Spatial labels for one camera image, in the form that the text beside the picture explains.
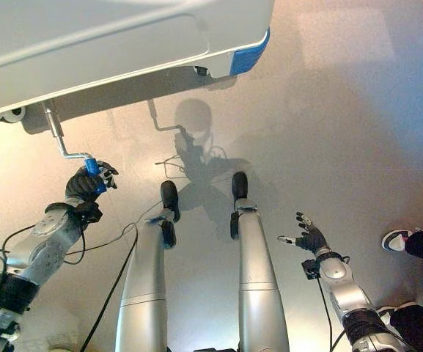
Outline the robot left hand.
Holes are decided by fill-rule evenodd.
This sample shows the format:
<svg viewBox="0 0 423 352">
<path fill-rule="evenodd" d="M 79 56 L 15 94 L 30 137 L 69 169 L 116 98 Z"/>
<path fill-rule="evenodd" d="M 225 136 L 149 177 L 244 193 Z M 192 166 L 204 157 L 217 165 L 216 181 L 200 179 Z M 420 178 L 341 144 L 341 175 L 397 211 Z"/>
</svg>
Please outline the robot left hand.
<svg viewBox="0 0 423 352">
<path fill-rule="evenodd" d="M 86 167 L 81 167 L 67 182 L 65 189 L 66 198 L 79 198 L 84 202 L 96 202 L 102 194 L 100 188 L 117 189 L 114 177 L 119 172 L 105 161 L 97 161 L 99 174 L 90 174 Z"/>
</svg>

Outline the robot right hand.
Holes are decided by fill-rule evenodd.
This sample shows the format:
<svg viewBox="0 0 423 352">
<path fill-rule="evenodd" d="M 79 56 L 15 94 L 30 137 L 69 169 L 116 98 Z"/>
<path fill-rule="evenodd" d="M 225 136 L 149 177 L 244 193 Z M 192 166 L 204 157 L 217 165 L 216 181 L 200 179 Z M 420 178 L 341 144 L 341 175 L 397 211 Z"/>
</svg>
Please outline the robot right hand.
<svg viewBox="0 0 423 352">
<path fill-rule="evenodd" d="M 301 235 L 295 238 L 287 235 L 279 235 L 277 237 L 278 241 L 310 251 L 315 256 L 317 256 L 317 252 L 321 249 L 329 248 L 325 236 L 309 217 L 302 212 L 296 212 L 295 219 L 298 222 L 298 226 L 303 230 Z"/>
</svg>

